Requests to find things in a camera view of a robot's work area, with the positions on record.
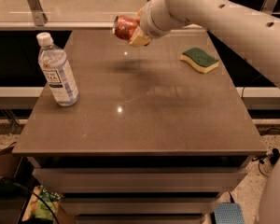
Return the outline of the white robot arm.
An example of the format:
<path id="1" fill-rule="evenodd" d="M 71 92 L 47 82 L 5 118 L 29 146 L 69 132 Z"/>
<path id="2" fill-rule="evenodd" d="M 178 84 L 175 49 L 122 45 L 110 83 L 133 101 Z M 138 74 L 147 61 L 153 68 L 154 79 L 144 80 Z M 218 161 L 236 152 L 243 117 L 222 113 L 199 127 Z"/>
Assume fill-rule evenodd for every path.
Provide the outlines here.
<path id="1" fill-rule="evenodd" d="M 280 89 L 280 19 L 229 0 L 151 0 L 137 12 L 145 35 L 160 38 L 197 24 Z M 280 158 L 262 193 L 255 224 L 280 224 Z"/>

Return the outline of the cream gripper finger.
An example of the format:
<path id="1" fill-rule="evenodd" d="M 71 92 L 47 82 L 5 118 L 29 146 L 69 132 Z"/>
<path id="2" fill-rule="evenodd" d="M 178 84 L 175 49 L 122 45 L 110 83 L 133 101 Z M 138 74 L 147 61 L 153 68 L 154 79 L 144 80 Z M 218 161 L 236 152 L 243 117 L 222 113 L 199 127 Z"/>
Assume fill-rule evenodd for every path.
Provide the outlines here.
<path id="1" fill-rule="evenodd" d="M 135 13 L 135 17 L 136 18 L 140 18 L 142 13 L 144 11 L 144 7 L 141 7 L 136 13 Z"/>
<path id="2" fill-rule="evenodd" d="M 140 26 L 138 26 L 129 40 L 129 45 L 135 48 L 146 46 L 151 42 L 151 38 L 146 35 Z"/>

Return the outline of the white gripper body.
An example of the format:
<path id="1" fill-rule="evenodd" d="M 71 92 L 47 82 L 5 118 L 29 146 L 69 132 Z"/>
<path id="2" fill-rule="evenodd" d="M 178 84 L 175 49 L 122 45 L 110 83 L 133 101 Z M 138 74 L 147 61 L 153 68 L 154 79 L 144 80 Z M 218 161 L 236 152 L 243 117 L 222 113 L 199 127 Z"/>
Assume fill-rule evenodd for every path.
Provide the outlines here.
<path id="1" fill-rule="evenodd" d="M 171 30 L 189 25 L 173 17 L 165 0 L 150 0 L 142 7 L 140 27 L 145 35 L 150 38 L 160 38 L 170 33 Z"/>

